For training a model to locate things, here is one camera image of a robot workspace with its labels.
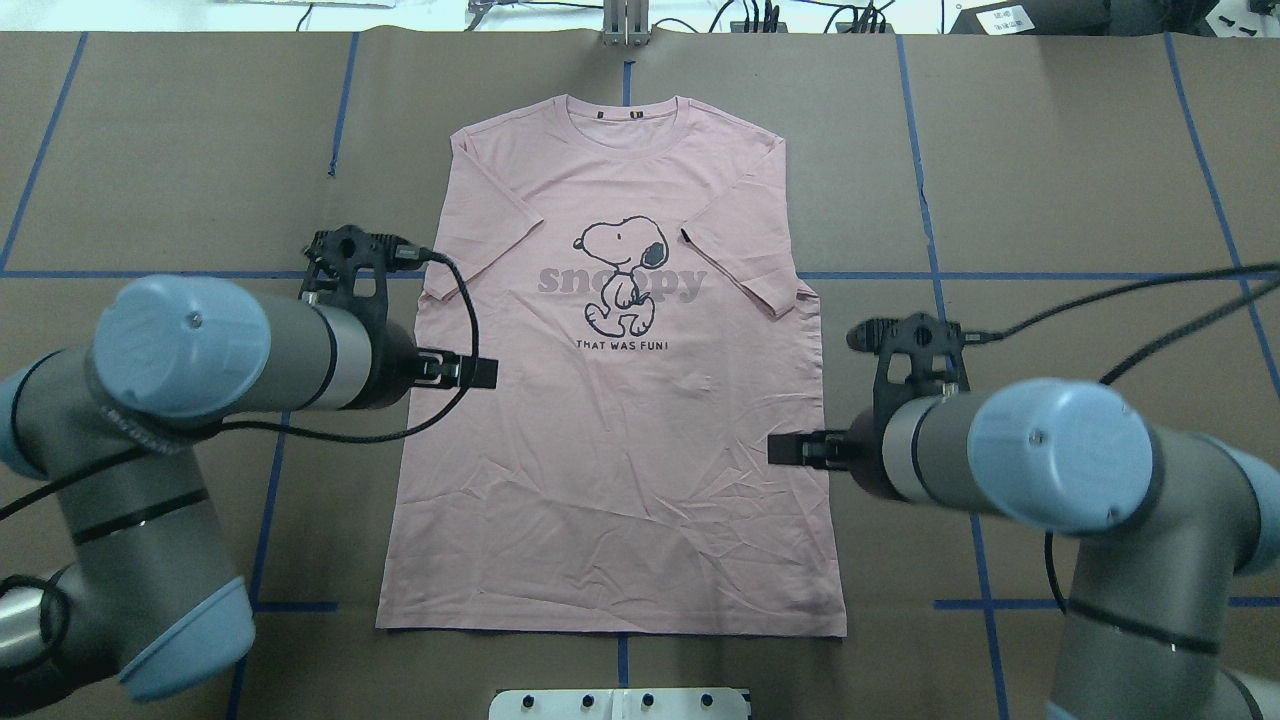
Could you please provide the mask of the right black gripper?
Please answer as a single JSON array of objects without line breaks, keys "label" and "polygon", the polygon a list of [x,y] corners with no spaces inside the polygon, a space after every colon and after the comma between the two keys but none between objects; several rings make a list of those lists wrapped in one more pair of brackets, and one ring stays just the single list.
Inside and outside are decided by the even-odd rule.
[{"label": "right black gripper", "polygon": [[882,443],[874,410],[867,409],[845,432],[769,434],[767,461],[774,466],[835,468],[846,471],[869,496],[905,501],[884,469]]}]

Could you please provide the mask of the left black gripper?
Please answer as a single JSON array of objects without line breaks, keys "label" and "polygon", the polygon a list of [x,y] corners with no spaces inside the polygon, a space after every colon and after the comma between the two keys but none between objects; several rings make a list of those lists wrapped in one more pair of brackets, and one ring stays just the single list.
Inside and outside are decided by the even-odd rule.
[{"label": "left black gripper", "polygon": [[499,363],[490,357],[440,355],[419,347],[399,325],[385,325],[370,374],[370,409],[389,407],[411,389],[494,389]]}]

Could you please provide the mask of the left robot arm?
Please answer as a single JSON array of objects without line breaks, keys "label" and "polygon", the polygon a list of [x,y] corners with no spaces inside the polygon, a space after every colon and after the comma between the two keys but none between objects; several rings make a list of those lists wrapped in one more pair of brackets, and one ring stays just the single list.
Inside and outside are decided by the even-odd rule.
[{"label": "left robot arm", "polygon": [[3,716],[108,679],[137,703],[237,665],[256,628],[193,447],[241,413],[385,407],[490,389],[476,348],[420,347],[383,313],[221,278],[127,284],[93,338],[3,382],[3,462],[56,497],[74,560],[3,580]]}]

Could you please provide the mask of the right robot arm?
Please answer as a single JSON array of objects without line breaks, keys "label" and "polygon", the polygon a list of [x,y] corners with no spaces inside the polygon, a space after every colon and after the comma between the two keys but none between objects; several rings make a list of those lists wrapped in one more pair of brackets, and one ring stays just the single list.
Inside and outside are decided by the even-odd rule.
[{"label": "right robot arm", "polygon": [[1277,683],[1221,660],[1233,579],[1277,561],[1277,471],[1147,421],[1083,380],[914,398],[847,430],[771,436],[773,465],[1074,537],[1048,719],[1275,719]]}]

